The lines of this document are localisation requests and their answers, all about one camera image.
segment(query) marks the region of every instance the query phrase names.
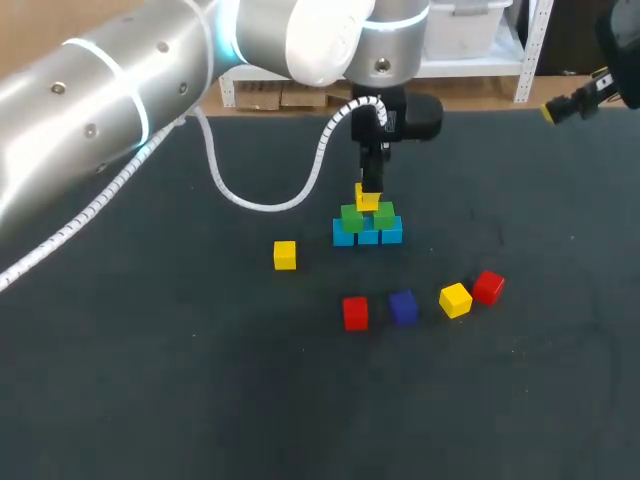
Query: wall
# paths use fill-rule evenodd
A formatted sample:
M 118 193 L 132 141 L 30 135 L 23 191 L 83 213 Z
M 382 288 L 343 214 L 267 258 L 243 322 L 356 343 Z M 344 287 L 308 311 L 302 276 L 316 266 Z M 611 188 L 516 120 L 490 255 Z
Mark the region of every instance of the wall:
M 0 0 L 0 78 L 144 0 Z

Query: yellow cube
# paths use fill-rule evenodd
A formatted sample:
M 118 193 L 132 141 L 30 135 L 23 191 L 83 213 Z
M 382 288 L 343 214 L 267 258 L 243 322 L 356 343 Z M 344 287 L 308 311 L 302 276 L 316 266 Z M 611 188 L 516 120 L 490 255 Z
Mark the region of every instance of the yellow cube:
M 456 318 L 471 310 L 473 298 L 461 283 L 443 288 L 440 292 L 440 306 L 449 318 Z
M 276 270 L 295 270 L 296 242 L 273 242 L 273 264 Z
M 362 193 L 362 184 L 356 183 L 356 210 L 359 212 L 377 212 L 381 193 Z

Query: storage bin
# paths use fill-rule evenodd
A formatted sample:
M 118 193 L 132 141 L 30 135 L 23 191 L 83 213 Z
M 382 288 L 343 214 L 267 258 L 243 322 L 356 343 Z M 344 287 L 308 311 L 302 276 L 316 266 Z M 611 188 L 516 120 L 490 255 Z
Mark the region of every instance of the storage bin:
M 513 0 L 431 0 L 425 54 L 432 60 L 487 56 Z

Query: white cable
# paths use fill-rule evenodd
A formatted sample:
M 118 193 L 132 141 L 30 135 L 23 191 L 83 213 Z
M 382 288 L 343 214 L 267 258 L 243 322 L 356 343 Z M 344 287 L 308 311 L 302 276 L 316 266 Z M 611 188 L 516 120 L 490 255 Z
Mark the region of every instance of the white cable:
M 320 137 L 320 141 L 318 142 L 316 157 L 313 161 L 311 173 L 309 174 L 307 183 L 304 185 L 300 193 L 298 193 L 298 195 L 296 195 L 294 198 L 287 202 L 279 203 L 276 205 L 260 205 L 258 203 L 250 202 L 238 197 L 227 188 L 222 180 L 222 177 L 220 176 L 220 171 L 218 169 L 216 152 L 213 146 L 213 134 L 211 132 L 211 125 L 209 124 L 209 120 L 204 115 L 200 107 L 196 108 L 194 110 L 194 113 L 196 115 L 196 118 L 198 119 L 198 122 L 200 123 L 200 127 L 202 128 L 202 134 L 204 136 L 207 149 L 207 157 L 209 159 L 209 168 L 211 169 L 211 175 L 213 176 L 213 181 L 220 190 L 220 193 L 222 193 L 222 195 L 224 195 L 236 205 L 247 208 L 249 210 L 255 210 L 258 212 L 283 212 L 301 204 L 309 196 L 311 190 L 313 190 L 316 180 L 318 180 L 318 175 L 320 174 L 320 168 L 322 167 L 322 160 L 324 159 L 324 154 L 329 142 L 329 138 L 331 138 L 331 135 L 333 134 L 338 124 L 354 110 L 367 106 L 375 107 L 380 125 L 386 125 L 387 109 L 385 108 L 384 103 L 382 103 L 382 100 L 376 97 L 360 97 L 347 103 L 344 107 L 338 110 L 338 112 L 333 117 L 331 117 L 331 120 L 329 120 L 329 123 L 324 128 L 322 136 Z
M 140 166 L 151 156 L 156 148 L 169 135 L 171 130 L 176 126 L 178 120 L 171 123 L 167 127 L 156 133 L 135 156 L 129 161 L 126 167 L 107 185 L 107 187 L 98 195 L 93 202 L 89 204 L 82 212 L 80 212 L 73 220 L 62 227 L 58 232 L 52 235 L 49 240 L 42 243 L 39 247 L 22 257 L 13 266 L 9 267 L 0 274 L 0 292 L 9 287 L 12 283 L 26 274 L 42 260 L 47 258 L 62 245 L 67 243 L 71 238 L 86 226 L 96 215 L 102 210 L 107 203 L 115 196 L 116 193 L 127 183 Z

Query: black mount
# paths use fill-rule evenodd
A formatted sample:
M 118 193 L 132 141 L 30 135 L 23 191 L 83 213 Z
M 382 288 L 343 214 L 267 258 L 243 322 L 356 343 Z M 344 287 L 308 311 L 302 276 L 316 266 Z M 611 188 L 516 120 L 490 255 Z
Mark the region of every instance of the black mount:
M 385 127 L 380 126 L 374 108 L 359 108 L 351 114 L 351 139 L 360 144 L 362 191 L 382 193 L 384 164 L 391 160 L 391 143 L 435 138 L 442 128 L 442 104 L 431 95 L 421 95 L 415 101 L 410 98 L 409 104 L 404 85 L 389 88 L 353 85 L 351 90 L 353 98 L 377 97 L 387 108 Z

